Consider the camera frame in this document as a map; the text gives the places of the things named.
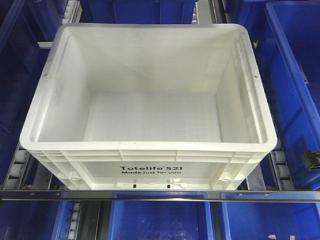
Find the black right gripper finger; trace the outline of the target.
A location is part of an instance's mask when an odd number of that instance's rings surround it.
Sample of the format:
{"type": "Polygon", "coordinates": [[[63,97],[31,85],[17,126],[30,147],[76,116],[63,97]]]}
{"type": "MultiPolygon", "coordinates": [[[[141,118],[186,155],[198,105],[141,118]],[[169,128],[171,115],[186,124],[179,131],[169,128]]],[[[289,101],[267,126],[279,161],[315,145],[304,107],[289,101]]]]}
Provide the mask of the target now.
{"type": "Polygon", "coordinates": [[[302,160],[308,170],[320,169],[320,152],[307,150],[302,155],[302,160]]]}

